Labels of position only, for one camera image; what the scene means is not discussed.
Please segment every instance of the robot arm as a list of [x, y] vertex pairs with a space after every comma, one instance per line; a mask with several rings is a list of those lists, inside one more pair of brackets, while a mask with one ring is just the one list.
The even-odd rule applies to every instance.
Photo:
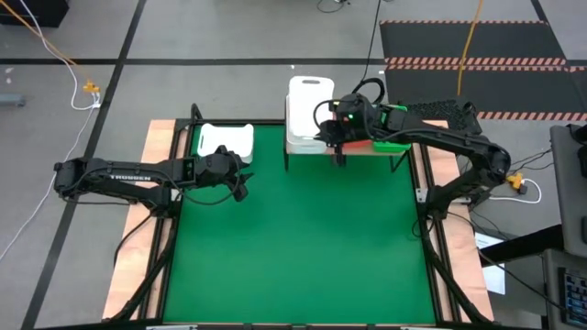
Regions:
[[[99, 193], [142, 203], [154, 214], [165, 215], [172, 207], [172, 189], [204, 188], [225, 184], [237, 202], [247, 196], [245, 182], [252, 174], [241, 174], [249, 164], [220, 146], [201, 159], [169, 159], [156, 164], [71, 159], [56, 163], [53, 188], [63, 199], [86, 193]], [[154, 182], [151, 188], [129, 182]]]
[[341, 150], [344, 143], [361, 140], [420, 143], [471, 160], [470, 170], [444, 186], [428, 189], [426, 213], [429, 215], [445, 218], [453, 200], [504, 183], [511, 165], [509, 153], [487, 137], [433, 126], [393, 106], [373, 106], [359, 93], [344, 96], [338, 105], [333, 102], [330, 111], [335, 119], [320, 123], [316, 139], [335, 150]]

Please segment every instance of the yellow connector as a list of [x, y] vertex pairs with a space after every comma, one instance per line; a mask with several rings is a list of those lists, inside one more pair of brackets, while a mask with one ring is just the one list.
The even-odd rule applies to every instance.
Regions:
[[522, 173], [518, 172], [515, 175], [510, 175], [506, 178], [506, 180], [510, 182], [512, 188], [518, 191], [522, 186]]
[[88, 80], [83, 86], [83, 91], [86, 93], [100, 93], [100, 87], [94, 85], [91, 80]]

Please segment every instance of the green tabletop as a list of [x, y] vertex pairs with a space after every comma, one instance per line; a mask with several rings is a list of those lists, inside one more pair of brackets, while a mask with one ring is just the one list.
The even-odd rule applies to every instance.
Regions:
[[433, 324], [407, 161], [291, 155], [286, 172], [283, 130], [255, 126], [243, 202], [183, 203], [164, 321]]

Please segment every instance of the black floor mat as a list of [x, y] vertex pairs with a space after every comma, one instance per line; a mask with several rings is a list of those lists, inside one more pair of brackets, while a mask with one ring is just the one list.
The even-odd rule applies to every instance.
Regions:
[[[432, 70], [430, 66], [425, 70], [406, 67], [411, 66], [390, 65], [385, 72], [390, 102], [409, 105], [456, 97], [456, 66], [448, 66], [448, 70], [445, 66], [433, 66]], [[533, 119], [541, 113], [585, 113], [570, 73], [562, 67], [467, 67], [461, 97], [475, 104], [481, 118], [488, 114], [491, 119]]]
[[[459, 58], [470, 27], [466, 21], [383, 21], [383, 54]], [[482, 21], [475, 28], [468, 56], [564, 59], [550, 26], [541, 21]]]

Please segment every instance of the white plastic box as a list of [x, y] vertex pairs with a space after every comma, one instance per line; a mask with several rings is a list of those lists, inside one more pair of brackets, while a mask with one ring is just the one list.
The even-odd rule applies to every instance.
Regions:
[[[314, 140], [319, 129], [314, 122], [314, 109], [332, 99], [334, 82], [328, 78], [295, 76], [290, 80], [289, 93], [285, 98], [285, 125], [290, 153], [321, 154], [327, 151], [326, 143]], [[331, 119], [328, 104], [316, 111], [318, 124]]]
[[254, 128], [251, 124], [244, 127], [216, 127], [203, 124], [198, 139], [198, 156], [213, 154], [219, 146], [225, 145], [228, 151], [234, 151], [243, 162], [253, 161]]

